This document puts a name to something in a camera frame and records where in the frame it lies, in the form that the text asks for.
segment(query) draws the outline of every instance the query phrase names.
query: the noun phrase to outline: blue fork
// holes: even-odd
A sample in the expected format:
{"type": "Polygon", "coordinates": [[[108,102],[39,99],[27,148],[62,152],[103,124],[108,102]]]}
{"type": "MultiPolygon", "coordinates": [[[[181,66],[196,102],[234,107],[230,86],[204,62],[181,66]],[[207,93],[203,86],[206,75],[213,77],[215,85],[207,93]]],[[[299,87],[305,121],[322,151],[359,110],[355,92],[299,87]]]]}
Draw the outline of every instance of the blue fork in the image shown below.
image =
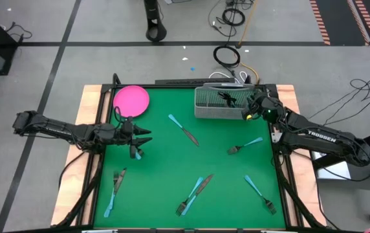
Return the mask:
{"type": "Polygon", "coordinates": [[[263,194],[261,194],[261,192],[258,190],[258,188],[254,185],[254,183],[251,181],[250,177],[248,175],[245,175],[244,176],[244,179],[251,185],[251,187],[254,188],[254,190],[258,193],[258,195],[260,195],[260,197],[263,198],[264,202],[265,202],[265,205],[267,206],[267,208],[270,210],[271,214],[274,215],[277,211],[276,211],[276,208],[274,207],[273,203],[267,199],[265,199],[265,197],[263,196],[263,194]]]}
{"type": "Polygon", "coordinates": [[[203,180],[204,180],[204,177],[199,177],[197,183],[195,184],[195,187],[193,187],[193,190],[191,191],[189,196],[186,198],[184,202],[181,202],[181,204],[178,206],[178,209],[177,209],[178,216],[180,216],[181,213],[184,211],[184,209],[187,207],[186,205],[187,205],[188,200],[190,199],[194,191],[198,188],[198,186],[203,182],[203,180]]]}

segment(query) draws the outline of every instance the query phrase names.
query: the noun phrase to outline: pink plate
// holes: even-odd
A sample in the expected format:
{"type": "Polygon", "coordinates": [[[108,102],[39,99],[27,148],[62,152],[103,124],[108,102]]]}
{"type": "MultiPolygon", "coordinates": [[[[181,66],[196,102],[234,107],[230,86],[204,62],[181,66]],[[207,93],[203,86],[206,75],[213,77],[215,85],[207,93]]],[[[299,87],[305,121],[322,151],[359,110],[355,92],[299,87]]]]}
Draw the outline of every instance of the pink plate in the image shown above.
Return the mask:
{"type": "Polygon", "coordinates": [[[113,107],[120,108],[122,117],[137,117],[141,115],[149,105],[149,94],[137,85],[122,88],[113,99],[113,107]]]}

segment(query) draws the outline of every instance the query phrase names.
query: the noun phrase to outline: green table surface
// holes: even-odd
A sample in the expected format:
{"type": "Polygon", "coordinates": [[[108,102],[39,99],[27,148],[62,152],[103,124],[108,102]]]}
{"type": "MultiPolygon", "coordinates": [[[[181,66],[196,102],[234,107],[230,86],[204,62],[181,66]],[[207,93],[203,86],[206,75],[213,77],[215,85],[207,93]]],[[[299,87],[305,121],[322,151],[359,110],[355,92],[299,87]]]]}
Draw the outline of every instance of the green table surface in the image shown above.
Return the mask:
{"type": "MultiPolygon", "coordinates": [[[[147,89],[145,113],[134,123],[152,131],[141,160],[130,159],[129,146],[108,146],[98,194],[96,228],[284,228],[284,217],[268,125],[263,120],[195,118],[194,89],[147,89]],[[199,141],[194,143],[174,124],[175,118],[199,141]],[[227,150],[258,137],[263,141],[228,155],[227,150]],[[113,189],[113,172],[127,168],[109,217],[103,214],[113,189]],[[214,174],[185,216],[175,211],[199,177],[214,174]],[[244,180],[249,175],[277,210],[244,180]]],[[[117,125],[114,117],[111,123],[117,125]]]]}

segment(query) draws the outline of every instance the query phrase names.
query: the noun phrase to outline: gray floor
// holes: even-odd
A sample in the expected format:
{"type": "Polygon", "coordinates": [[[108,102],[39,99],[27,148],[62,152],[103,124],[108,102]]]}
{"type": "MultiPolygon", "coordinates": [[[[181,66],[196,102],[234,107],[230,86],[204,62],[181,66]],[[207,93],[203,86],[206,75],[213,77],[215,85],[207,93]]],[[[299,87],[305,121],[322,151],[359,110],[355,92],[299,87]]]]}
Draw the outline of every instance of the gray floor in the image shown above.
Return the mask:
{"type": "MultiPolygon", "coordinates": [[[[215,2],[193,0],[168,6],[161,1],[168,28],[166,41],[224,40],[207,25],[206,16],[215,2]]],[[[61,41],[73,4],[74,0],[0,0],[0,24],[8,27],[15,21],[23,25],[33,32],[29,41],[61,41]]],[[[221,8],[213,11],[212,18],[220,15],[221,8]]],[[[83,0],[69,41],[146,41],[144,23],[142,1],[83,0]]],[[[321,36],[308,1],[260,0],[247,40],[321,41],[321,36]]],[[[67,47],[44,114],[74,122],[83,86],[109,83],[114,72],[122,83],[226,73],[212,58],[214,48],[67,47]]],[[[11,125],[17,112],[37,108],[57,51],[57,47],[21,47],[10,74],[0,77],[0,211],[25,143],[24,138],[12,134],[11,125]]],[[[220,53],[220,59],[230,58],[231,54],[220,53]]],[[[349,85],[353,78],[370,80],[370,47],[243,47],[241,59],[257,70],[262,83],[293,84],[306,117],[353,90],[349,85]]],[[[360,101],[364,96],[360,93],[333,120],[356,113],[368,103],[360,101]]],[[[313,121],[324,123],[340,105],[313,121]]],[[[370,106],[331,127],[358,137],[369,135],[370,106]]],[[[68,148],[59,140],[35,140],[5,231],[49,227],[68,148]]],[[[338,227],[370,227],[370,192],[320,187],[323,208],[338,227]]]]}

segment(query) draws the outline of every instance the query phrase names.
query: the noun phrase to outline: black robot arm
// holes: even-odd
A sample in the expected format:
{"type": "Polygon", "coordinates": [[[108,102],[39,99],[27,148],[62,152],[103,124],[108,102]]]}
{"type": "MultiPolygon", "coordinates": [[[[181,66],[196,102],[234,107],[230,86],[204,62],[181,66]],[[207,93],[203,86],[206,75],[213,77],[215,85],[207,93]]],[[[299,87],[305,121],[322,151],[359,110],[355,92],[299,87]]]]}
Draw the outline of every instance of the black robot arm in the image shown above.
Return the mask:
{"type": "Polygon", "coordinates": [[[248,98],[244,119],[263,117],[282,134],[277,143],[280,152],[290,155],[295,149],[306,149],[342,158],[355,166],[370,163],[370,146],[352,133],[338,131],[308,121],[277,99],[258,92],[248,98]]]}
{"type": "Polygon", "coordinates": [[[132,124],[132,118],[122,122],[120,128],[111,124],[80,124],[74,125],[47,118],[36,111],[25,111],[17,114],[13,126],[14,133],[25,136],[30,133],[43,133],[70,144],[75,144],[80,150],[100,153],[106,145],[130,145],[130,156],[135,158],[136,152],[143,154],[138,147],[152,138],[135,138],[135,135],[151,133],[132,124]]]}

